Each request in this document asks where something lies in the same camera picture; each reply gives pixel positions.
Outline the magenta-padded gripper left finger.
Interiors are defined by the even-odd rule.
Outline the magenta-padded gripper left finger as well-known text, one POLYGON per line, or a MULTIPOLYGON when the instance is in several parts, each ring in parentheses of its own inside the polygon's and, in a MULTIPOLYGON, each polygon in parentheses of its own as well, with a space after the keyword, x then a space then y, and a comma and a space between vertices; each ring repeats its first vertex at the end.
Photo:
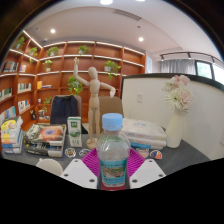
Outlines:
POLYGON ((97 151, 93 149, 82 159, 73 159, 63 171, 61 177, 81 187, 96 189, 99 170, 97 151))

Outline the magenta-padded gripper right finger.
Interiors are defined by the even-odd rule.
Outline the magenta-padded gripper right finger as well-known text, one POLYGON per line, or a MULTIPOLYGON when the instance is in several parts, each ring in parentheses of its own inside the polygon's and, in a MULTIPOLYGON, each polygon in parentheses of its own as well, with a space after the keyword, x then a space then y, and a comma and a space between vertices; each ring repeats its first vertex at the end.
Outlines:
POLYGON ((153 159, 144 159, 133 149, 127 160, 127 175, 131 189, 143 187, 166 176, 153 159))

